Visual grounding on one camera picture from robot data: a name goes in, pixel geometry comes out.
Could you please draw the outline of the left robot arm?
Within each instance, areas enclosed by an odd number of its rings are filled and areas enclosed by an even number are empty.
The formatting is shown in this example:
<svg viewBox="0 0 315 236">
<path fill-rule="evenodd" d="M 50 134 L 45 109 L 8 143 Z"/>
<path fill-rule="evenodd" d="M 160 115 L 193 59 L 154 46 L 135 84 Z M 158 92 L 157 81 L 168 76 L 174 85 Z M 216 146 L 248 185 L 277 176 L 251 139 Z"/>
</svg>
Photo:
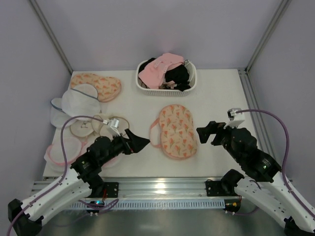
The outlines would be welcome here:
<svg viewBox="0 0 315 236">
<path fill-rule="evenodd" d="M 121 153 L 138 153 L 150 143 L 149 139 L 136 136 L 129 129 L 125 132 L 126 138 L 121 135 L 113 139 L 96 138 L 86 152 L 50 185 L 22 201 L 12 200 L 8 204 L 9 229 L 18 236 L 35 236 L 71 204 L 98 196 L 104 187 L 104 181 L 99 176 L 102 166 Z"/>
</svg>

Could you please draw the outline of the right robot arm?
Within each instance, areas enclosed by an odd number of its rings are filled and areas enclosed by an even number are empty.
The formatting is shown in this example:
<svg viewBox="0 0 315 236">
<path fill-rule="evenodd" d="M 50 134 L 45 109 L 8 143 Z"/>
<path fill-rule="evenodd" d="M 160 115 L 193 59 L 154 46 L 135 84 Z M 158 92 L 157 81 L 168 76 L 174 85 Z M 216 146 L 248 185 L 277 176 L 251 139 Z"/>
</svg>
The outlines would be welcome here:
<svg viewBox="0 0 315 236">
<path fill-rule="evenodd" d="M 231 169 L 220 180 L 221 189 L 228 195 L 245 197 L 269 214 L 284 229 L 287 236 L 313 236 L 315 209 L 296 199 L 294 187 L 283 176 L 280 165 L 257 147 L 257 140 L 246 128 L 226 126 L 211 121 L 197 128 L 200 142 L 211 135 L 213 146 L 222 146 L 239 164 L 243 173 Z"/>
</svg>

